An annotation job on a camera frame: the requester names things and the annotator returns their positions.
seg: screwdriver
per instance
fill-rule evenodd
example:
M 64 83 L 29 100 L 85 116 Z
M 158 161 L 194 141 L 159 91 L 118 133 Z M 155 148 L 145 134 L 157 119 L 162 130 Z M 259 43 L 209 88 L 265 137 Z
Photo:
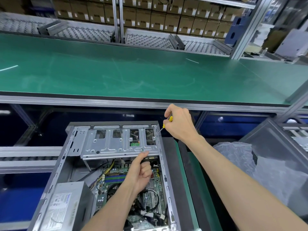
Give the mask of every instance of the screwdriver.
M 170 122 L 172 122 L 173 120 L 173 116 L 170 116 L 170 118 L 168 119 Z M 165 128 L 165 124 L 163 124 L 163 128 L 160 129 L 160 131 L 157 132 L 157 134 L 155 135 L 155 137 Z

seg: yellow screwdriver handle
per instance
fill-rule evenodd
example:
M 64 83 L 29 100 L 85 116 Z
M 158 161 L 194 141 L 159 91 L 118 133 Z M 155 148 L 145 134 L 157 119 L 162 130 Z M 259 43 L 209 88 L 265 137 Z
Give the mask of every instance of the yellow screwdriver handle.
M 170 118 L 168 119 L 170 122 L 173 121 L 173 116 L 170 116 Z

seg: forearm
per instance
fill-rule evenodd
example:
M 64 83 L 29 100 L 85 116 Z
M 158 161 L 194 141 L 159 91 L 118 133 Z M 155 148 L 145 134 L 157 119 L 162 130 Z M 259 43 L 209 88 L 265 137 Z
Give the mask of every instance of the forearm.
M 192 136 L 185 144 L 209 175 L 241 231 L 308 230 L 297 215 L 211 147 L 202 136 Z
M 132 184 L 125 181 L 106 205 L 93 216 L 82 231 L 122 231 L 136 198 Z

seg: white label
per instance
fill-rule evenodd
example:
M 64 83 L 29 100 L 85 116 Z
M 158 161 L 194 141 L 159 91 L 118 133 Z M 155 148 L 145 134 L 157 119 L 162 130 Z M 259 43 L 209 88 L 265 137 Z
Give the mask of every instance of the white label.
M 72 193 L 54 194 L 44 217 L 41 230 L 61 229 Z

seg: green mat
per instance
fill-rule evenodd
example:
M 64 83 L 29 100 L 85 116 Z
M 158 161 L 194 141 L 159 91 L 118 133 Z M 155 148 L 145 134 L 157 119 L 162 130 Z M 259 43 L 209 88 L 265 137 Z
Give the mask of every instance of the green mat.
M 0 91 L 284 104 L 307 67 L 0 34 Z

